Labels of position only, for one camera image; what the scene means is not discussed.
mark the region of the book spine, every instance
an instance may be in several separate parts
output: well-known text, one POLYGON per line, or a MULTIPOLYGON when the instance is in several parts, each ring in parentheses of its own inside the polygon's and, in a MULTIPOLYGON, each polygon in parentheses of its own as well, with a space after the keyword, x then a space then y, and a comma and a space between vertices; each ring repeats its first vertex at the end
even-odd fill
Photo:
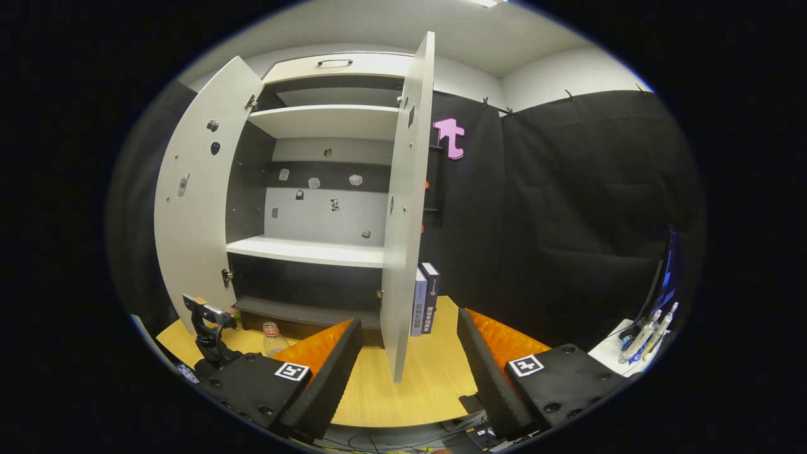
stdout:
POLYGON ((420 336, 423 331, 423 306, 426 303, 426 281, 415 281, 415 305, 412 308, 412 337, 420 336))
POLYGON ((437 295, 440 292, 440 275, 426 275, 426 303, 423 315, 423 333, 431 334, 434 325, 434 313, 437 311, 437 295))

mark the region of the hole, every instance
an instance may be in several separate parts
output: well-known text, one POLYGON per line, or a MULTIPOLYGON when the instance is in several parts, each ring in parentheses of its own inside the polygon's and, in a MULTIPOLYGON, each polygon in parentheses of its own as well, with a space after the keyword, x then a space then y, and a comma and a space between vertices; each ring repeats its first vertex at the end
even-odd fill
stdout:
POLYGON ((413 121, 415 121, 415 104, 412 105, 412 109, 409 111, 409 124, 407 125, 407 129, 412 126, 413 121))

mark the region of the door hinge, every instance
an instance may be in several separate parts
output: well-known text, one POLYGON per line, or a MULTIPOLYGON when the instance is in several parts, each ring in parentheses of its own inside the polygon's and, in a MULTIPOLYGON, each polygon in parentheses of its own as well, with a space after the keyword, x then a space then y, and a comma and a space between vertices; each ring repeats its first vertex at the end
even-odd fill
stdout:
POLYGON ((252 109, 250 112, 255 111, 255 108, 257 107, 257 99, 255 99, 255 95, 249 97, 249 101, 247 101, 247 105, 244 106, 244 108, 247 107, 252 109))
POLYGON ((230 281, 232 280, 232 273, 227 271, 227 268, 221 269, 221 280, 224 281, 224 287, 230 286, 230 281))

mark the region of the pink sign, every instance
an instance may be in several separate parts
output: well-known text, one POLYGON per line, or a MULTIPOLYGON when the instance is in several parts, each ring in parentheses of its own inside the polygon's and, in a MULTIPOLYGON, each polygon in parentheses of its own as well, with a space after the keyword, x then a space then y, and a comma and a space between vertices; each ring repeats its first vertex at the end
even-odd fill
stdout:
POLYGON ((465 152, 461 148, 457 148, 457 136, 465 136, 465 129, 457 126, 457 120, 446 118, 445 120, 435 121, 434 127, 440 131, 440 136, 437 138, 438 143, 443 137, 449 138, 449 159, 462 158, 465 152))

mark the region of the dark blue book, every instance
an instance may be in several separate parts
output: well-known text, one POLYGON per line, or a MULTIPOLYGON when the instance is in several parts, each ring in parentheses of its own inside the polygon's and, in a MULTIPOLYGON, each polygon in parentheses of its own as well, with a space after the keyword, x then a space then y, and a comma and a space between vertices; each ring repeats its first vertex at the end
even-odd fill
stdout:
POLYGON ((422 334, 430 334, 437 311, 437 296, 440 294, 440 272, 431 263, 421 263, 420 269, 426 277, 426 304, 423 312, 422 334))

